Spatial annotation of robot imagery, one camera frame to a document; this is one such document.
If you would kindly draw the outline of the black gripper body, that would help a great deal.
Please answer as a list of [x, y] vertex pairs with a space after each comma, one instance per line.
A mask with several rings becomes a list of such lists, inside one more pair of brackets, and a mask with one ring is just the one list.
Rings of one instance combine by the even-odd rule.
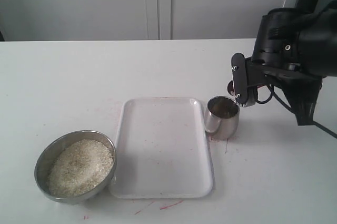
[[292, 45], [292, 21], [304, 11], [296, 8], [275, 8], [262, 17], [251, 61], [269, 67], [283, 67], [285, 47]]

